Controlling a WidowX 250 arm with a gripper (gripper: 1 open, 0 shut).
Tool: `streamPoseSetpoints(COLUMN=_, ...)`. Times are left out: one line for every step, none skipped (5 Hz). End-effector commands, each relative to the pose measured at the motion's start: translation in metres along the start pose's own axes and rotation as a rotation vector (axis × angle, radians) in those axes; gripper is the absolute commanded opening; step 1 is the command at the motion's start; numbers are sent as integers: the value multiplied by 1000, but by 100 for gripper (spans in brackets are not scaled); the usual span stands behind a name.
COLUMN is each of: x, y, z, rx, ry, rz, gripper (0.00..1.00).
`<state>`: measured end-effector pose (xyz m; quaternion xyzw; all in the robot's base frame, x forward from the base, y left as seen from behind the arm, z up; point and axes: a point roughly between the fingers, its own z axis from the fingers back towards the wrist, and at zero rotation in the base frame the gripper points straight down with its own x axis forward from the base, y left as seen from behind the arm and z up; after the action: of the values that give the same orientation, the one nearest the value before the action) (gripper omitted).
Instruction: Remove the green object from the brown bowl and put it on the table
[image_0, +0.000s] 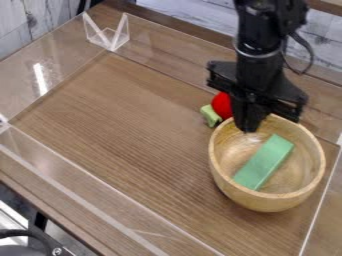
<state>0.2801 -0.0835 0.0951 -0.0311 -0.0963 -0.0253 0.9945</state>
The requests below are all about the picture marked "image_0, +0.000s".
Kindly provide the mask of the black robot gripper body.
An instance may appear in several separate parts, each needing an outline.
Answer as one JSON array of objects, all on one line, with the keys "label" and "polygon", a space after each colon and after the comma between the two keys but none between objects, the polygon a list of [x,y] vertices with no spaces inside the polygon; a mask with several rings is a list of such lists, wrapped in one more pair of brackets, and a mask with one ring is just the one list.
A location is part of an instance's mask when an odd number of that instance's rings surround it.
[{"label": "black robot gripper body", "polygon": [[264,55],[239,53],[235,62],[207,62],[207,86],[231,96],[231,108],[233,98],[248,104],[248,123],[251,104],[263,102],[271,103],[269,114],[299,122],[308,96],[285,77],[283,64],[280,52]]}]

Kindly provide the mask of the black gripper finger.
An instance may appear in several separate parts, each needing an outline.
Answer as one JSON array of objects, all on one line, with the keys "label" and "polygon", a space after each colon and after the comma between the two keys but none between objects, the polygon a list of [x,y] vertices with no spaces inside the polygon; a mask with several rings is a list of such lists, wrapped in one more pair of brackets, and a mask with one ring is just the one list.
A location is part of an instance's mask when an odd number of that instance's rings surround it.
[{"label": "black gripper finger", "polygon": [[271,113],[271,103],[252,103],[249,106],[249,132],[255,132],[261,121]]},{"label": "black gripper finger", "polygon": [[235,126],[239,128],[239,130],[243,132],[249,132],[248,104],[236,98],[232,99],[232,115]]}]

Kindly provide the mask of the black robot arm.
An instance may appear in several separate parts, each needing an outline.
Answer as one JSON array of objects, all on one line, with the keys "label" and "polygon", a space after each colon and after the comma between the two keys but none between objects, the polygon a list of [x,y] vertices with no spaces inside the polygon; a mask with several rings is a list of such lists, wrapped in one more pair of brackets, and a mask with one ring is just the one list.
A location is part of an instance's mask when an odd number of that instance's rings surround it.
[{"label": "black robot arm", "polygon": [[233,5],[236,60],[207,63],[207,85],[229,95],[235,126],[252,133],[271,114],[297,122],[308,101],[283,71],[287,39],[299,37],[308,6],[304,0],[233,0]]}]

